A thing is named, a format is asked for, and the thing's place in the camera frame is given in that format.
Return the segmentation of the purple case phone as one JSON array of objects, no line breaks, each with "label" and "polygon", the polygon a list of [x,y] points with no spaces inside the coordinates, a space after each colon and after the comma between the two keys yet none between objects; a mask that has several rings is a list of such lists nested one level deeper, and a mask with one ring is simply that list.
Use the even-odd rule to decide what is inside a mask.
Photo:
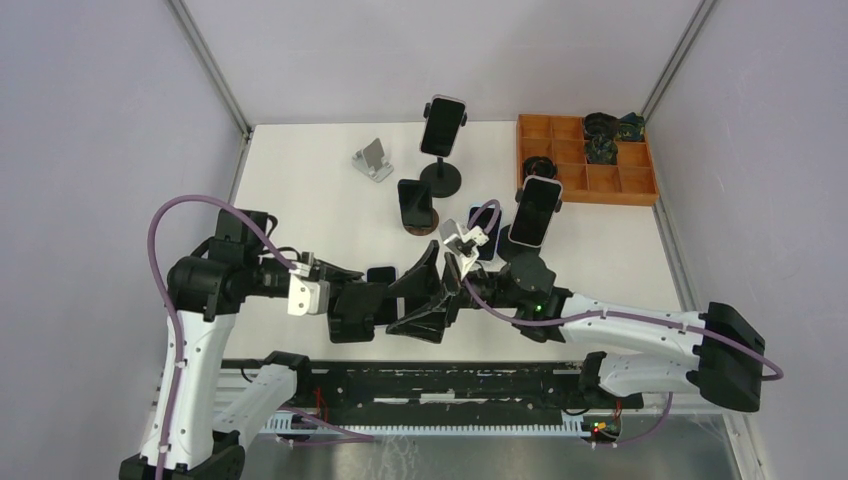
[{"label": "purple case phone", "polygon": [[389,294],[388,289],[397,279],[397,270],[393,266],[372,267],[367,270],[366,278],[370,283],[380,283],[385,286],[380,306],[374,314],[374,325],[376,327],[387,327],[398,320],[397,299]]}]

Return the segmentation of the black folding phone stand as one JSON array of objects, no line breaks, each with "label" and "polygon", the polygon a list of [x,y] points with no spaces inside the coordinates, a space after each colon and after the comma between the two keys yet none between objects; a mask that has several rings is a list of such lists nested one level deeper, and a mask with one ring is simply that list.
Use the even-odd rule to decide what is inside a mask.
[{"label": "black folding phone stand", "polygon": [[344,286],[327,312],[329,339],[334,344],[363,343],[374,339],[374,314],[384,295],[380,283]]}]

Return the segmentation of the silver folding phone stand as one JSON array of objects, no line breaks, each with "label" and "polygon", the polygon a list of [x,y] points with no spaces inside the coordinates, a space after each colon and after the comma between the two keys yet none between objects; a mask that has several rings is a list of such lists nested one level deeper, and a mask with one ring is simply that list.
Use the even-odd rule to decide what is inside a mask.
[{"label": "silver folding phone stand", "polygon": [[376,183],[384,181],[394,171],[380,138],[358,150],[351,162],[355,169]]}]

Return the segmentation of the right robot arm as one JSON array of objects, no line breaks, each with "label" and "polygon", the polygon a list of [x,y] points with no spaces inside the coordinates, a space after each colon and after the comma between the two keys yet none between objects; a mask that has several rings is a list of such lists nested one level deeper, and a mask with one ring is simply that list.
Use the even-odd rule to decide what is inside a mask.
[{"label": "right robot arm", "polygon": [[592,343],[577,382],[580,400],[602,408],[642,393],[697,393],[719,407],[754,413],[762,385],[781,378],[765,357],[764,337],[734,307],[712,302],[704,312],[661,312],[616,305],[555,286],[555,273],[535,253],[522,253],[499,271],[439,252],[431,242],[419,261],[387,290],[421,306],[387,328],[392,335],[442,341],[462,309],[482,309],[540,343]]}]

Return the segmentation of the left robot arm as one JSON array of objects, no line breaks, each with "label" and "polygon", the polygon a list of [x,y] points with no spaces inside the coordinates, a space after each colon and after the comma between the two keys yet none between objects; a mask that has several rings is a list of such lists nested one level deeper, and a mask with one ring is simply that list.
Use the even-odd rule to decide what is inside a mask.
[{"label": "left robot arm", "polygon": [[285,404],[302,407],[318,393],[311,362],[275,351],[257,376],[221,413],[214,403],[223,355],[236,316],[251,295],[305,300],[320,313],[321,284],[308,282],[306,266],[283,259],[270,234],[274,216],[220,209],[215,233],[180,259],[166,276],[155,253],[164,213],[149,227],[148,260],[167,310],[168,347],[152,424],[139,453],[122,461],[122,479],[238,479],[247,450]]}]

